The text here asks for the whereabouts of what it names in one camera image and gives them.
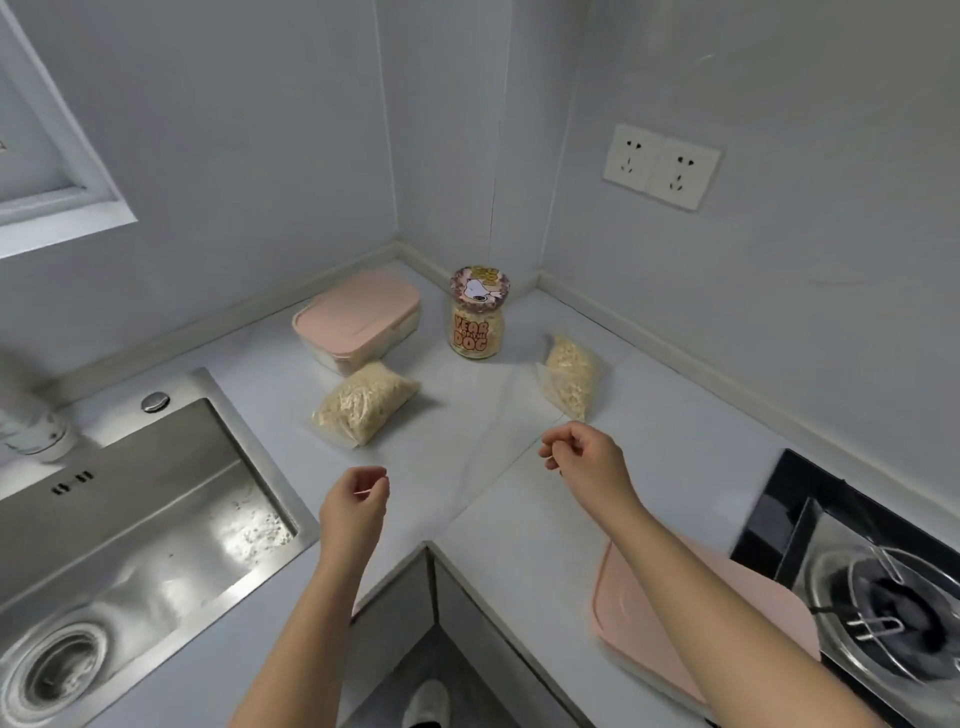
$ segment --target shoe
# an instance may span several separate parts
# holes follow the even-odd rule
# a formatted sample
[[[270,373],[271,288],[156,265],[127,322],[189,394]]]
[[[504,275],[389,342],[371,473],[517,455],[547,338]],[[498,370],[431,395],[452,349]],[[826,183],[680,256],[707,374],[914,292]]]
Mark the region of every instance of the shoe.
[[[450,693],[440,680],[423,683],[403,714],[402,728],[413,728],[422,723],[437,723],[440,728],[450,728]]]

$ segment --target pink storage box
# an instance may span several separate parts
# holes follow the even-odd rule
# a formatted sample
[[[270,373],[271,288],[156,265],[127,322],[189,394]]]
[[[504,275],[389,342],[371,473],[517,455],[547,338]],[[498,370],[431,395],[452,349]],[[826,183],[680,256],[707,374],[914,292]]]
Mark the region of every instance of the pink storage box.
[[[817,624],[797,595],[722,553],[692,539],[681,539],[781,632],[820,660]],[[590,610],[594,633],[618,665],[694,713],[713,720],[706,699],[686,671],[630,565],[613,544],[607,546],[600,564]]]
[[[348,376],[383,357],[420,323],[420,291],[388,269],[364,271],[294,316],[294,331],[324,366]]]

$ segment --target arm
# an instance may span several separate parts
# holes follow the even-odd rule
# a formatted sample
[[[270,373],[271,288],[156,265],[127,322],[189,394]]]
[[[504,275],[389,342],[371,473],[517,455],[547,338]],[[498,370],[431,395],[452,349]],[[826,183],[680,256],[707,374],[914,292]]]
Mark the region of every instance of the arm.
[[[881,728],[845,685],[643,507],[609,435],[560,425],[543,434],[540,455],[620,549],[722,725]]]
[[[320,564],[229,728],[334,728],[353,601],[387,511],[386,474],[350,468],[330,489]]]

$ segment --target plastic bag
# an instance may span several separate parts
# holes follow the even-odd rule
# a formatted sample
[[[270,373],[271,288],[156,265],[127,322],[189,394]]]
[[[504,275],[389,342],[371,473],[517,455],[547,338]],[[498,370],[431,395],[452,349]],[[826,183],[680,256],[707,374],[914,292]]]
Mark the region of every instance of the plastic bag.
[[[540,389],[571,420],[585,420],[597,382],[604,374],[600,357],[563,334],[553,335],[545,364],[537,365]]]
[[[420,383],[374,361],[342,381],[313,413],[313,424],[335,445],[366,445],[403,404],[420,390]]]

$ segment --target black stove top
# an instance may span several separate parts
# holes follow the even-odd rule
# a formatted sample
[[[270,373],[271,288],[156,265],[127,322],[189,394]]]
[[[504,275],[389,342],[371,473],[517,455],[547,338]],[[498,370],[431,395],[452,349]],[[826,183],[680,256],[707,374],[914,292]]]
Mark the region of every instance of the black stove top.
[[[824,664],[891,726],[960,725],[913,710],[935,691],[960,716],[956,551],[786,450],[731,558],[804,598],[819,615]]]

